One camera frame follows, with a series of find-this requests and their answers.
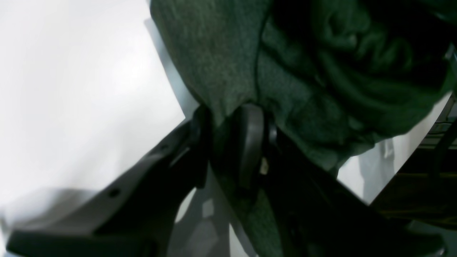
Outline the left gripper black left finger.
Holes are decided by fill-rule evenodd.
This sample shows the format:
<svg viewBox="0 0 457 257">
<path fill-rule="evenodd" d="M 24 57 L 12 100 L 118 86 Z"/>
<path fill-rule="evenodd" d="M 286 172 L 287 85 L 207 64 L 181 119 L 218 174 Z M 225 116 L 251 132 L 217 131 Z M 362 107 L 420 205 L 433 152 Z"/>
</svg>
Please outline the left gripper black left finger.
<svg viewBox="0 0 457 257">
<path fill-rule="evenodd" d="M 168 134 L 80 208 L 37 229 L 15 229 L 7 251 L 23 257 L 165 257 L 179 207 L 206 182 L 211 114 Z"/>
</svg>

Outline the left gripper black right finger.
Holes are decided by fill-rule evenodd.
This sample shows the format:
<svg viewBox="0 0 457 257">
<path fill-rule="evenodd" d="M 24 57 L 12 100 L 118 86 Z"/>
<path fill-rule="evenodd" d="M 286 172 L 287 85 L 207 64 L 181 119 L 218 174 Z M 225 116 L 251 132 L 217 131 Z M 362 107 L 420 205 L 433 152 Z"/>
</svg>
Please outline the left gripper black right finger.
<svg viewBox="0 0 457 257">
<path fill-rule="evenodd" d="M 286 257 L 444 257 L 440 235 L 407 231 L 367 206 L 311 163 L 253 104 L 234 113 L 237 186 L 260 190 L 272 209 Z"/>
</svg>

